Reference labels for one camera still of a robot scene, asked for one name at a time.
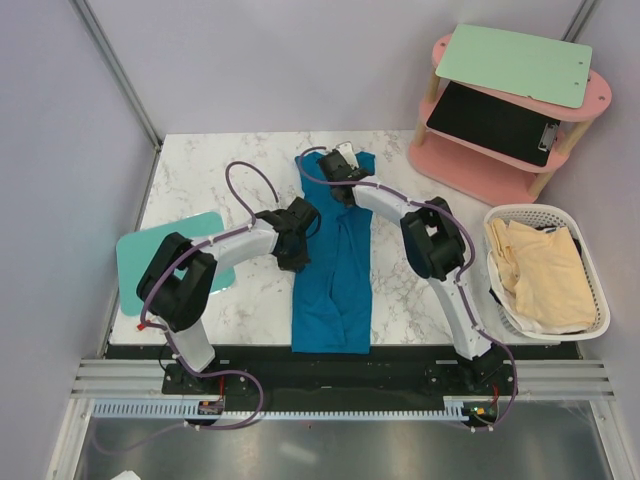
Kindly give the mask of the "blue t shirt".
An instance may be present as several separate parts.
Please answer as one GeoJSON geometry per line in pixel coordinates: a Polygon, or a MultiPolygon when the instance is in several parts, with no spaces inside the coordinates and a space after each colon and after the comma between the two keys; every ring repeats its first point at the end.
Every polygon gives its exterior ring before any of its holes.
{"type": "Polygon", "coordinates": [[[296,353],[367,354],[371,346],[372,212],[346,207],[322,179],[320,153],[296,159],[304,199],[320,213],[318,233],[307,240],[311,263],[295,275],[292,295],[292,340],[296,353]]]}

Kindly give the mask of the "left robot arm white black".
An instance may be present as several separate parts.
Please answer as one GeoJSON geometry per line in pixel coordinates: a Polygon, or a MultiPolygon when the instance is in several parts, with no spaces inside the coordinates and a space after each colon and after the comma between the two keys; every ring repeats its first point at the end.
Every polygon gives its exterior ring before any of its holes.
{"type": "Polygon", "coordinates": [[[140,323],[163,332],[196,392],[211,392],[220,378],[201,321],[216,275],[266,255],[280,270],[298,273],[311,262],[307,240],[320,225],[319,211],[297,197],[285,209],[261,211],[248,224],[215,237],[190,239],[177,232],[164,237],[136,287],[143,301],[140,323]]]}

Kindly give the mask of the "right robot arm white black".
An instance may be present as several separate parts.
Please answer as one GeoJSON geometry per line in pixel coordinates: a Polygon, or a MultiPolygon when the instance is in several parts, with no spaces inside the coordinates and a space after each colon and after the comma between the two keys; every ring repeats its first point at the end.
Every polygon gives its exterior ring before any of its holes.
{"type": "Polygon", "coordinates": [[[500,347],[485,332],[469,288],[467,270],[475,247],[448,203],[441,197],[409,199],[357,167],[355,155],[345,149],[330,151],[317,165],[337,201],[369,210],[400,229],[410,267],[428,281],[445,313],[461,364],[460,386],[469,393],[483,392],[500,369],[500,347]]]}

